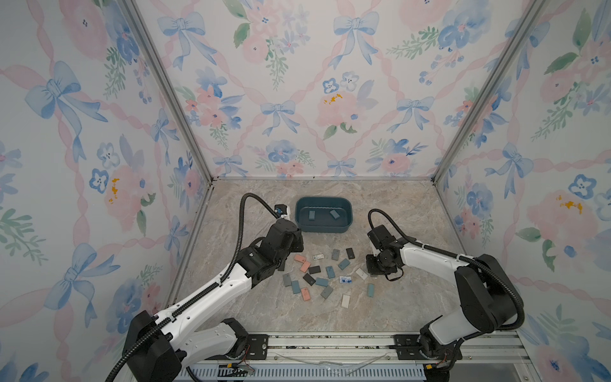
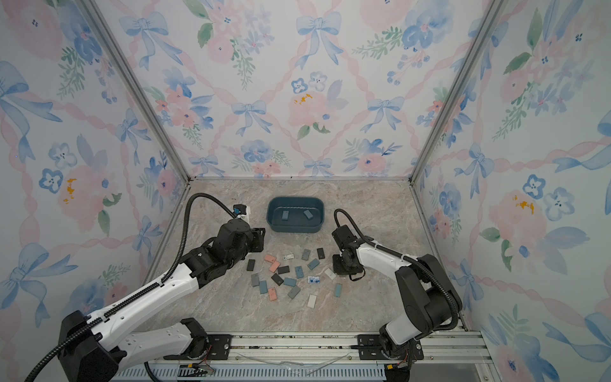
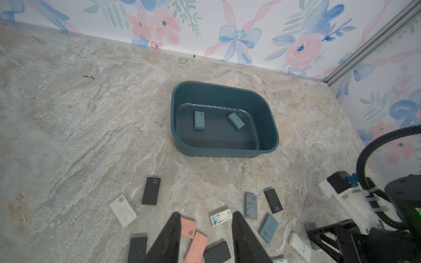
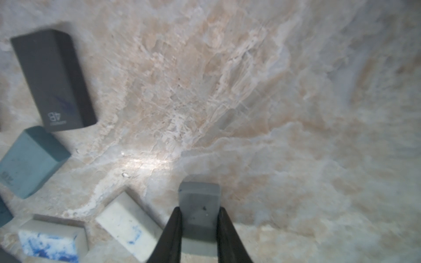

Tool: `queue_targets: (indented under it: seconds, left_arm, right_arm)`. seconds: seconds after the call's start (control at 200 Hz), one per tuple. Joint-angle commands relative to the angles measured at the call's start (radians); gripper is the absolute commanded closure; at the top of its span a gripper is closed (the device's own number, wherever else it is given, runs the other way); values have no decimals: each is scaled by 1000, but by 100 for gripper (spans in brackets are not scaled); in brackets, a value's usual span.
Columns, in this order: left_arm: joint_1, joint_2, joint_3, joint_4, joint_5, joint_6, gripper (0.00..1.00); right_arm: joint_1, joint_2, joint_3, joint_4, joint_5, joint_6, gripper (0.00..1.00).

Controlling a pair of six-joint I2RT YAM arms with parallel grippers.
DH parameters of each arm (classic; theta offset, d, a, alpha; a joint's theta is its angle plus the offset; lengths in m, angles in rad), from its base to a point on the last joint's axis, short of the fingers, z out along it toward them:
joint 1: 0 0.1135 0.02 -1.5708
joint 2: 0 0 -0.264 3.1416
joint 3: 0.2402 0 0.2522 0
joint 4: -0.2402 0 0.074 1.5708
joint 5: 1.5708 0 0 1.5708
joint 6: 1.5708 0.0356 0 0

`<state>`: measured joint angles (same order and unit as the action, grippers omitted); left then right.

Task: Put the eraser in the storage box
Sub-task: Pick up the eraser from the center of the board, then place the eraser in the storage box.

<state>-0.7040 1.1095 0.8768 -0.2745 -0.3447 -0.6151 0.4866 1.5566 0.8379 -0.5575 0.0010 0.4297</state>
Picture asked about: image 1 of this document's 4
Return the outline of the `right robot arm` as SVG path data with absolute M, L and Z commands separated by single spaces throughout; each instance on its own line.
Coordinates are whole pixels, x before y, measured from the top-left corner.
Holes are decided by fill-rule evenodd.
M 368 237 L 376 250 L 366 256 L 369 275 L 394 282 L 407 268 L 417 268 L 451 283 L 459 297 L 457 310 L 428 322 L 401 350 L 412 348 L 421 358 L 450 363 L 464 342 L 523 325 L 523 299 L 495 257 L 471 257 L 412 237 L 397 238 L 383 225 L 371 229 Z

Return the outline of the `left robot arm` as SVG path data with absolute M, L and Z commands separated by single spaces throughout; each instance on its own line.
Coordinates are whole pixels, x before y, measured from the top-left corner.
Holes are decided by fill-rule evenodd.
M 107 379 L 113 381 L 127 366 L 137 381 L 172 381 L 198 361 L 245 355 L 248 331 L 234 318 L 203 332 L 199 327 L 224 305 L 270 278 L 290 254 L 303 249 L 301 229 L 279 218 L 265 237 L 241 248 L 226 269 L 189 297 L 155 315 L 137 314 L 122 356 Z

